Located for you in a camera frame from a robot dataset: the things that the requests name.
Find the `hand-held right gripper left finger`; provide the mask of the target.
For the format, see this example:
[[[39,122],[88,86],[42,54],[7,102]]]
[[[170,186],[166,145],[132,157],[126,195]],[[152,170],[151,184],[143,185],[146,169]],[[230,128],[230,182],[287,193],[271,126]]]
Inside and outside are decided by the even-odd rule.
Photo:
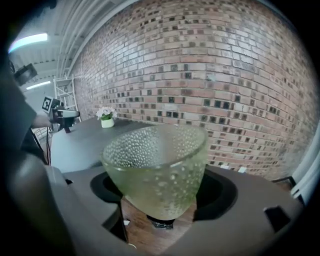
[[[103,167],[62,173],[48,166],[46,173],[76,256],[140,256],[111,233],[122,216],[118,205],[104,202],[90,187],[91,180],[104,173]]]

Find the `white potted flower plant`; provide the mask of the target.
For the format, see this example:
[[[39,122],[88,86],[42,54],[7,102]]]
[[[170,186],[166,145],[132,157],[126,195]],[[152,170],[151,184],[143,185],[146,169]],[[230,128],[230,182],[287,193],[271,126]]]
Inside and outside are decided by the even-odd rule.
[[[115,119],[118,117],[118,113],[113,107],[104,106],[97,111],[96,116],[101,122],[101,127],[105,129],[115,125]]]

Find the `white metal shelf rack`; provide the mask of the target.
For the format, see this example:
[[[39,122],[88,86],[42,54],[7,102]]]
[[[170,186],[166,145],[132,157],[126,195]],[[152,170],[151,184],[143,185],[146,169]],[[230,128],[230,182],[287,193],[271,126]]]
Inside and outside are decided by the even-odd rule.
[[[78,111],[74,75],[60,78],[54,77],[53,83],[55,93],[54,98],[58,100],[57,107],[73,112]]]

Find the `person's dark shirt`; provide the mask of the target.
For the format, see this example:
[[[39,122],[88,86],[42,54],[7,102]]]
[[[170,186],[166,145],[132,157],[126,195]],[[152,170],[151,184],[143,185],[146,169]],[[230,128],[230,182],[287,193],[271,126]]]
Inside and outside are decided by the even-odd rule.
[[[38,113],[26,102],[10,68],[6,53],[0,56],[0,147],[23,151],[47,161],[35,140],[32,122]]]

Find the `dark grey table white legs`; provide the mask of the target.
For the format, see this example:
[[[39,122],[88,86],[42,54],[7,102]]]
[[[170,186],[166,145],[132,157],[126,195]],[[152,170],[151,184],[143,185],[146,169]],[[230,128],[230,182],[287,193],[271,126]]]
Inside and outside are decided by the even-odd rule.
[[[70,132],[56,132],[51,140],[51,166],[62,173],[99,167],[101,152],[107,142],[124,133],[152,126],[151,123],[117,119],[113,127],[103,128],[91,118],[75,124]]]

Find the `person's left forearm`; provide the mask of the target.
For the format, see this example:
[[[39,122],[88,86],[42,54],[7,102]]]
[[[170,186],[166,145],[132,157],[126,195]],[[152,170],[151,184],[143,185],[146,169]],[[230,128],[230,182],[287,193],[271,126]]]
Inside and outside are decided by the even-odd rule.
[[[44,114],[37,114],[35,116],[35,119],[33,120],[31,127],[33,129],[38,129],[38,128],[51,128],[52,123],[50,121],[50,118],[48,115]]]

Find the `ceiling tube light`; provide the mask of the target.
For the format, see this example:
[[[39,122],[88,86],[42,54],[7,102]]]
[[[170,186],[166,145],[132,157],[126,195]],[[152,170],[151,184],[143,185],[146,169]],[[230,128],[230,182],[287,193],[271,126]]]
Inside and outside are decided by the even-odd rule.
[[[51,83],[50,80],[44,81],[44,82],[41,82],[41,83],[37,83],[37,84],[31,85],[31,86],[28,86],[26,88],[26,90],[32,90],[32,89],[35,89],[35,88],[38,88],[38,87],[41,87],[41,86],[49,85],[50,83]]]
[[[39,42],[45,42],[48,40],[48,34],[47,33],[40,33],[40,34],[35,34],[35,35],[30,35],[23,37],[21,39],[15,40],[9,47],[8,53],[11,53],[15,51],[18,48],[34,44],[34,43],[39,43]]]

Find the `green translucent cup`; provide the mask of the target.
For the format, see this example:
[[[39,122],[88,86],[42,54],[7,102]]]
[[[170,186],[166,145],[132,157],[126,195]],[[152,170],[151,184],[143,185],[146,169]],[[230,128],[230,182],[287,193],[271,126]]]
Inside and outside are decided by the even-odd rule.
[[[161,221],[180,217],[194,202],[208,161],[204,128],[162,124],[121,134],[101,153],[108,176],[144,214]]]

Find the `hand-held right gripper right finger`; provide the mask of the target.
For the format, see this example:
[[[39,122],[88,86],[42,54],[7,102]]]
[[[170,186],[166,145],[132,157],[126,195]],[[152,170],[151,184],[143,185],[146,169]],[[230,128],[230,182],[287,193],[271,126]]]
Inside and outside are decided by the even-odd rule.
[[[187,232],[166,256],[259,256],[294,223],[303,205],[259,176],[207,166]]]

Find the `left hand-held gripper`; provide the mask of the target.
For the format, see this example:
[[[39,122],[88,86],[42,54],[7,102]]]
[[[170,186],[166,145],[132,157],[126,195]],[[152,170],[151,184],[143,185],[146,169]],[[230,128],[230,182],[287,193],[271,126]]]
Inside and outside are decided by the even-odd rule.
[[[52,127],[50,130],[53,133],[64,130],[66,134],[70,133],[70,128],[73,126],[75,119],[80,116],[80,112],[76,110],[65,110],[64,108],[58,108],[58,100],[45,96],[42,103],[42,110],[48,115]]]

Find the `white door frame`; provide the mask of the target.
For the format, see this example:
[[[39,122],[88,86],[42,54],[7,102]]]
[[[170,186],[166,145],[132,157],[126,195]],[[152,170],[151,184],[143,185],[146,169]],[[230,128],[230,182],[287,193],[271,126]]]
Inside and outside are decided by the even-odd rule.
[[[320,124],[292,178],[295,185],[290,194],[306,206],[320,180]]]

